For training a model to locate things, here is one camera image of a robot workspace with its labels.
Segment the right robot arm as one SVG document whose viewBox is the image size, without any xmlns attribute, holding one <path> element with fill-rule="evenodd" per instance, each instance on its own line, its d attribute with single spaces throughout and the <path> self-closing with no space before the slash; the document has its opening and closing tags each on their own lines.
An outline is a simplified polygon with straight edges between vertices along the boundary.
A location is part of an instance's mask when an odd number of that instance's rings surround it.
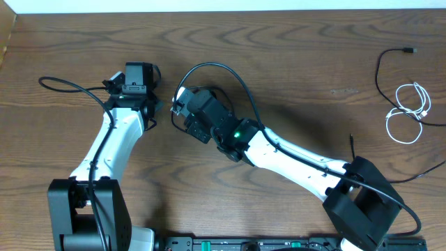
<svg viewBox="0 0 446 251">
<path fill-rule="evenodd" d="M 228 159 L 280 174 L 318 197 L 343 238 L 342 250 L 377 250 L 383 243 L 403 200 L 372 162 L 312 153 L 253 119 L 238 119 L 209 90 L 181 88 L 174 104 L 187 134 L 204 144 L 214 140 Z"/>
</svg>

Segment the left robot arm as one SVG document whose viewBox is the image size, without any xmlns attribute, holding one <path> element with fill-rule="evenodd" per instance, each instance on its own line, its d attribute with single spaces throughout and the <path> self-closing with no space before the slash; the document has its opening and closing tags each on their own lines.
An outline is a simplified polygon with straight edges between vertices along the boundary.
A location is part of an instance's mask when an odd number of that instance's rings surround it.
<svg viewBox="0 0 446 251">
<path fill-rule="evenodd" d="M 121 179 L 138 139 L 153 129 L 162 102 L 153 93 L 161 82 L 156 65 L 128 62 L 124 72 L 103 81 L 101 129 L 89 152 L 68 178 L 54 179 L 47 198 L 55 250 L 156 250 L 150 228 L 132 224 Z"/>
</svg>

